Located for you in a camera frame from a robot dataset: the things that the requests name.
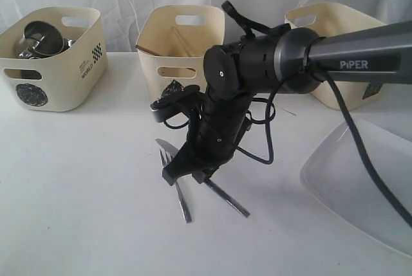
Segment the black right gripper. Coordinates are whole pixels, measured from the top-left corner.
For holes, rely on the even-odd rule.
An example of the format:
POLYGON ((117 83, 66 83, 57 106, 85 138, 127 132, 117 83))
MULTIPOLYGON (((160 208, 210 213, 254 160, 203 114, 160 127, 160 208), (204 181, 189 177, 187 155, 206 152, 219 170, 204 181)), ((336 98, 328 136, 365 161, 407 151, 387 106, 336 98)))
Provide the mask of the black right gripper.
POLYGON ((203 69, 207 88, 201 107, 194 112, 198 121, 162 171, 168 184, 188 174, 202 184, 233 157, 243 136, 240 132, 246 112, 257 92, 241 71, 240 53, 235 45, 216 45, 206 51, 203 69))

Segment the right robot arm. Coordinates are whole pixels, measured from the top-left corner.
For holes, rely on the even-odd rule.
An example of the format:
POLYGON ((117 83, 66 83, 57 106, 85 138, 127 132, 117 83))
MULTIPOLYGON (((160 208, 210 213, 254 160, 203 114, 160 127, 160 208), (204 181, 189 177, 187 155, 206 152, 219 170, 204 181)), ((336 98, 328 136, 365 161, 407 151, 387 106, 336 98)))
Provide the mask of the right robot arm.
POLYGON ((203 58, 207 88, 190 100, 172 96, 189 117, 187 139, 162 171, 169 184, 194 174, 198 181, 227 163, 251 126, 247 111, 258 93, 305 94, 326 78, 338 82, 411 83, 411 23, 320 37, 309 28, 245 37, 216 45, 203 58))

